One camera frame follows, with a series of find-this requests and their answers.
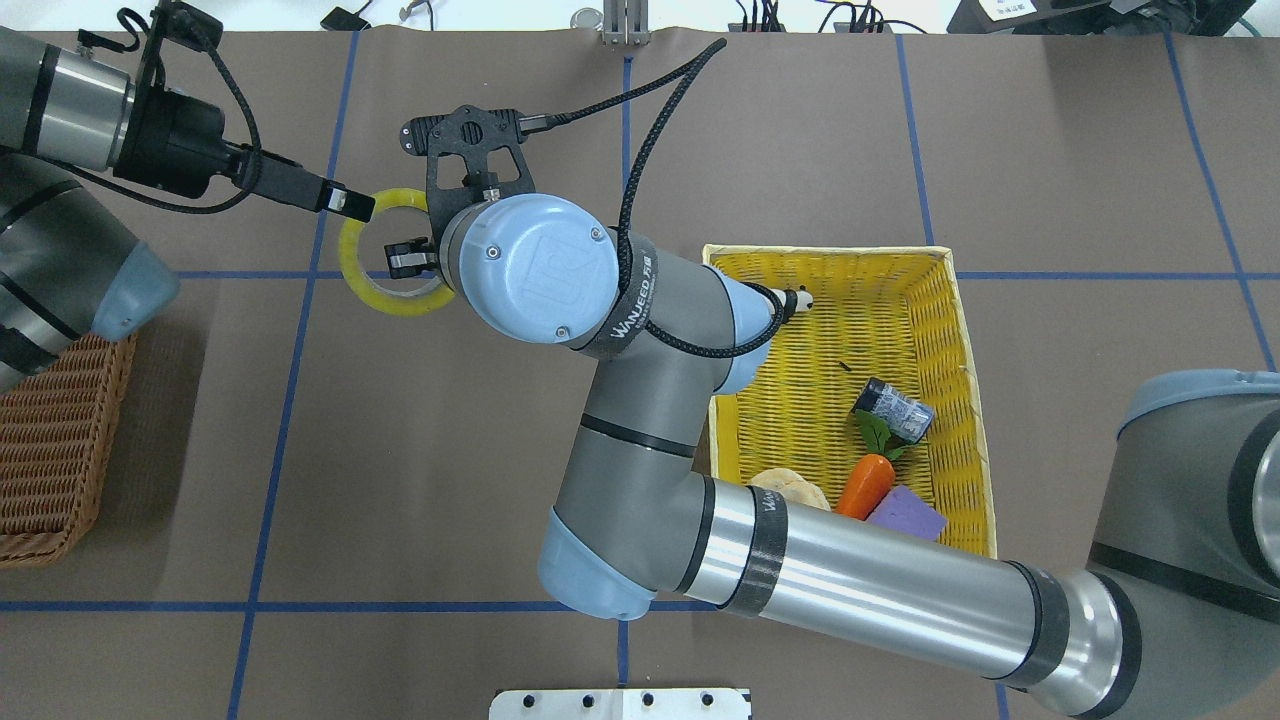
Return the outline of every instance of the white bracket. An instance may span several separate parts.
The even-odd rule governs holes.
[[[649,0],[604,0],[605,45],[649,44]]]
[[[733,688],[507,691],[489,720],[751,720],[751,692]]]

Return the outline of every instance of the black can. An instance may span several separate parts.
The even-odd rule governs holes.
[[[878,378],[867,380],[854,410],[865,410],[884,420],[891,433],[909,443],[920,442],[936,416],[932,407],[911,400]]]

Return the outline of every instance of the yellow tape roll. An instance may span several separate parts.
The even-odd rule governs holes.
[[[392,208],[417,208],[426,213],[426,193],[407,187],[393,187],[374,193],[375,217]],[[343,223],[342,234],[338,236],[338,266],[342,268],[347,287],[365,305],[388,315],[412,318],[439,310],[453,300],[453,291],[440,281],[439,275],[428,284],[407,292],[387,290],[370,279],[360,265],[360,233],[364,231],[365,223],[360,220],[348,219]]]

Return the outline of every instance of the yellow wicker basket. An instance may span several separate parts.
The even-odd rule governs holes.
[[[874,375],[937,411],[928,446],[893,464],[899,482],[947,518],[940,542],[995,557],[987,438],[951,251],[708,245],[703,259],[735,279],[814,296],[751,386],[712,400],[712,474],[745,483],[791,468],[835,505],[867,452],[849,411]]]

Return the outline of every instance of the light blue joint cap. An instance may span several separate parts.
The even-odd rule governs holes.
[[[538,579],[552,597],[602,620],[635,620],[649,611],[658,596],[627,579],[591,548],[582,544],[556,509],[547,525],[543,555],[538,560]]]
[[[147,243],[138,242],[108,286],[90,331],[110,342],[122,341],[164,310],[177,295],[178,275]]]
[[[764,332],[764,328],[769,327],[769,320],[773,319],[773,305],[768,299],[717,268],[710,268],[710,270],[724,284],[728,304],[733,309],[733,345],[742,345]],[[769,340],[746,355],[735,357],[730,364],[724,382],[716,388],[716,395],[733,395],[751,384],[751,380],[755,379],[755,372],[769,357],[769,347],[772,346],[773,340]]]
[[[467,302],[498,332],[525,342],[567,342],[598,325],[618,291],[618,256],[590,213],[552,195],[498,200],[462,240],[458,279]]]
[[[1224,395],[1280,395],[1280,373],[1240,370],[1180,370],[1142,383],[1129,404],[1120,432],[1147,413],[1204,397]]]

